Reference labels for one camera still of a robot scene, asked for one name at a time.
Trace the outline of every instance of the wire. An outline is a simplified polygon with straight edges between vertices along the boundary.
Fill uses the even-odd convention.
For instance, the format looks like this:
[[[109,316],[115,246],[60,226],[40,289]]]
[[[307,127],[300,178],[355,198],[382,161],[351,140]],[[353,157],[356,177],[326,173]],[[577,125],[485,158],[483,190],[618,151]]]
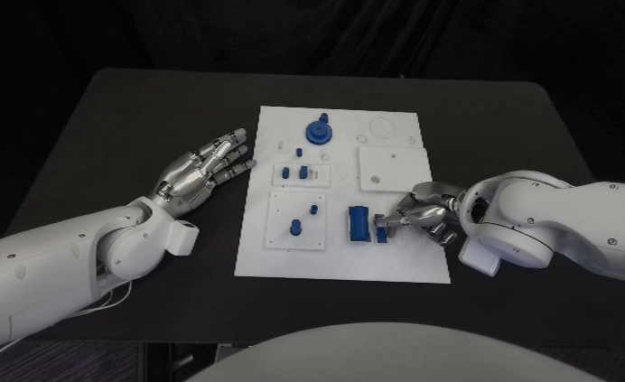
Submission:
[[[107,305],[107,303],[111,301],[112,298],[112,291],[111,291],[111,297],[108,298],[108,301],[104,303],[104,305],[101,305],[96,308],[89,308],[86,310],[82,310],[79,312],[75,312],[70,316],[68,316],[65,319],[70,319],[72,317],[78,317],[78,316],[83,316],[85,314],[91,314],[92,312],[98,312],[99,310],[107,310],[109,308],[112,308],[115,305],[118,305],[130,296],[130,292],[133,291],[133,282],[130,281],[127,283],[127,294],[124,295],[124,297],[120,299],[120,301],[117,301],[115,303],[111,303],[109,305]]]
[[[23,340],[24,337],[21,337],[20,339],[16,339],[13,341],[10,341],[10,343],[7,343],[1,348],[0,348],[0,353],[3,353],[20,340]]]

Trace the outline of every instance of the table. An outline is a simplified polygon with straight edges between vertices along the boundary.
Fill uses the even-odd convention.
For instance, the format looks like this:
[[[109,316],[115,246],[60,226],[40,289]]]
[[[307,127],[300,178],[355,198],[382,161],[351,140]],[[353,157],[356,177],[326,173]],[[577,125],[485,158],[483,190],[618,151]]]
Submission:
[[[528,169],[592,182],[532,83],[101,70],[8,234],[127,204],[169,162],[238,127],[252,151],[260,105],[415,112],[434,180],[469,187]],[[185,217],[200,229],[193,254],[166,255],[127,301],[34,338],[255,343],[332,324],[398,321],[527,346],[623,344],[625,284],[557,254],[547,269],[502,263],[489,278],[459,262],[459,241],[446,251],[452,284],[234,277],[245,190],[241,177]]]

